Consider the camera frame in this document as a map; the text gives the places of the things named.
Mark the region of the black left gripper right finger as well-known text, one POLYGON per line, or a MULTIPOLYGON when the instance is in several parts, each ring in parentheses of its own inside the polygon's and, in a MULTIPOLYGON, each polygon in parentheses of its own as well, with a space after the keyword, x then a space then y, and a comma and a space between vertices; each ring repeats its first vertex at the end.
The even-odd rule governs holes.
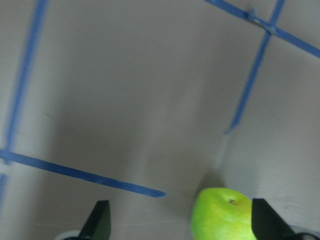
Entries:
POLYGON ((295 232, 263 198, 252 200, 251 228, 257 240, 297 240, 295 232))

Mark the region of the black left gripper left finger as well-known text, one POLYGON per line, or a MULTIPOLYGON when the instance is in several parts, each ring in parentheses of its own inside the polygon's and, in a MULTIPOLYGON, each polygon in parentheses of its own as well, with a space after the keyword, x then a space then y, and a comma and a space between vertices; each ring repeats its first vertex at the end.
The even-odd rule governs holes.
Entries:
POLYGON ((109 200, 99 200, 82 227, 79 240, 108 240, 111 236, 111 210, 109 200))

